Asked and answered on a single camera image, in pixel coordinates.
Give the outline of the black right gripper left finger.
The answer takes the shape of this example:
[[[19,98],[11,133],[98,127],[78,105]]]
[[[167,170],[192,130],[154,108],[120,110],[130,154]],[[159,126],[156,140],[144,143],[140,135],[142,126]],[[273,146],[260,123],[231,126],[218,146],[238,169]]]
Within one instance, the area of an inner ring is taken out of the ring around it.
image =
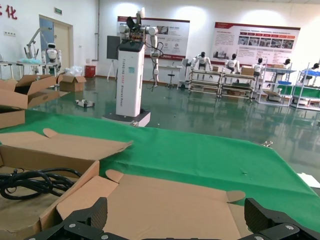
[[[73,211],[61,223],[28,236],[27,240],[106,240],[108,200],[100,197],[91,207]]]

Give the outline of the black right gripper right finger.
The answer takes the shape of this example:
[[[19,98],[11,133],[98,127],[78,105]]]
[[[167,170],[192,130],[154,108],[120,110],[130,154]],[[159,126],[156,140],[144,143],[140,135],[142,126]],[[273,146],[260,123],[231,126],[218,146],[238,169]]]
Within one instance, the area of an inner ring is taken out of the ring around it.
[[[242,240],[320,240],[319,232],[284,212],[264,208],[254,198],[244,201],[244,219],[252,234]]]

